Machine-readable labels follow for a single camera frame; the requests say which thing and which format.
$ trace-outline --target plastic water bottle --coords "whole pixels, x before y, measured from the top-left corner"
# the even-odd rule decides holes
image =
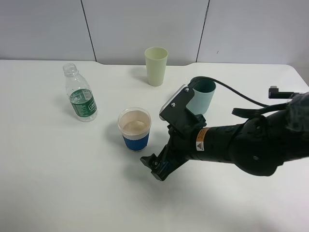
[[[90,122],[97,117],[97,105],[85,78],[78,73],[74,64],[63,66],[66,77],[66,91],[77,117],[82,122]]]

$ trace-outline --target orange warning sticker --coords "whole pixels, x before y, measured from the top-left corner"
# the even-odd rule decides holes
[[[196,141],[196,147],[197,147],[197,151],[204,151],[204,139],[205,139],[205,135],[207,133],[207,131],[209,130],[209,128],[203,128],[199,131],[199,133],[197,134],[197,141]]]

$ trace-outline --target paper cup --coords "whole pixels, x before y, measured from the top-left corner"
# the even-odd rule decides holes
[[[216,83],[211,80],[200,80],[193,90],[194,97],[187,104],[187,109],[195,115],[203,115],[211,103]]]
[[[152,86],[163,84],[168,52],[162,47],[150,47],[145,51],[148,83]]]
[[[126,146],[132,151],[141,151],[147,146],[150,126],[150,115],[142,108],[126,109],[118,118],[119,130]]]

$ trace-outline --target robotic arm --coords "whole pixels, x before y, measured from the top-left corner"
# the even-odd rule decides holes
[[[194,96],[194,86],[203,78],[216,81],[264,108],[236,108],[232,114],[247,118],[245,123],[205,128],[203,115],[194,115],[186,108]],[[292,101],[267,106],[217,80],[195,77],[161,109],[161,119],[169,123],[168,144],[158,156],[152,154],[140,160],[161,181],[188,160],[234,163],[249,174],[270,176],[284,162],[309,156],[309,93],[279,92],[277,87],[271,87],[269,97],[292,97]],[[262,115],[272,111],[277,112],[268,117]]]

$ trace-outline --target pale green cup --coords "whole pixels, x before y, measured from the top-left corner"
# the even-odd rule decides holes
[[[145,51],[148,83],[152,86],[163,84],[168,52],[162,47],[150,47]]]

